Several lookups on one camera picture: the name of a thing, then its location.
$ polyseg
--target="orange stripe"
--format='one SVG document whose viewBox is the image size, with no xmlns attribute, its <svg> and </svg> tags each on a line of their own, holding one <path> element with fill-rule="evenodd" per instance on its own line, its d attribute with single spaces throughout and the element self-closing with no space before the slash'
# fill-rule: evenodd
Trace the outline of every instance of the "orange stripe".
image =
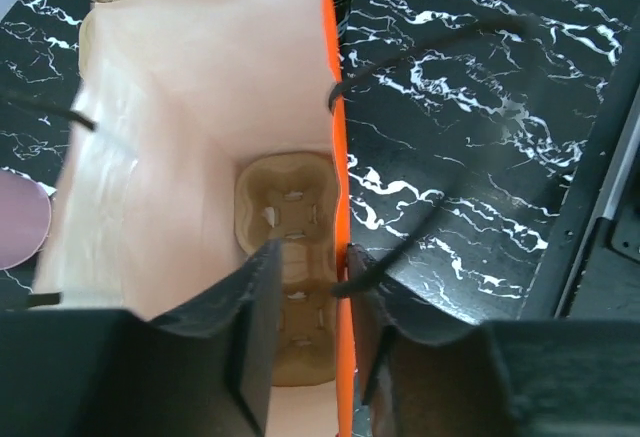
<svg viewBox="0 0 640 437">
<path fill-rule="evenodd" d="M 336 82 L 342 80 L 339 59 L 338 26 L 336 23 L 333 0 L 324 0 L 324 29 L 327 39 L 329 66 L 333 71 Z M 347 273 L 346 251 L 350 240 L 349 231 L 349 174 L 347 172 L 347 128 L 344 113 L 344 101 L 338 99 L 333 114 L 333 152 L 340 184 L 340 196 L 336 209 L 334 238 L 336 246 L 336 265 L 338 275 Z M 351 302 L 338 302 L 337 315 L 337 398 L 338 398 L 338 428 L 340 437 L 351 437 L 353 420 L 353 377 L 356 369 L 355 343 L 353 340 L 353 323 L 351 321 Z"/>
</svg>

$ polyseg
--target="black marble countertop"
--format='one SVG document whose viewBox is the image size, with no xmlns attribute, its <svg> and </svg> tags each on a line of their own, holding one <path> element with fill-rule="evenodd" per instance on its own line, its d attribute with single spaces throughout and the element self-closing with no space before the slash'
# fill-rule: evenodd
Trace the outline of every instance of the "black marble countertop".
<svg viewBox="0 0 640 437">
<path fill-rule="evenodd" d="M 639 2 L 354 0 L 346 72 L 479 18 L 532 12 L 544 27 L 537 51 L 546 77 L 536 84 L 543 98 L 528 102 L 518 91 L 527 56 L 517 37 L 502 34 L 429 52 L 353 91 L 353 240 L 374 256 L 386 252 L 451 175 L 487 148 L 500 148 L 503 169 L 448 196 L 438 225 L 394 277 L 470 322 L 517 315 Z M 80 80 L 78 29 L 88 11 L 89 0 L 19 0 L 0 24 L 2 85 L 70 105 Z M 524 102 L 517 125 L 495 142 L 475 140 L 478 120 L 494 120 L 511 99 Z M 0 105 L 0 167 L 52 189 L 67 125 Z M 32 275 L 30 265 L 0 273 L 0 305 L 27 292 Z"/>
</svg>

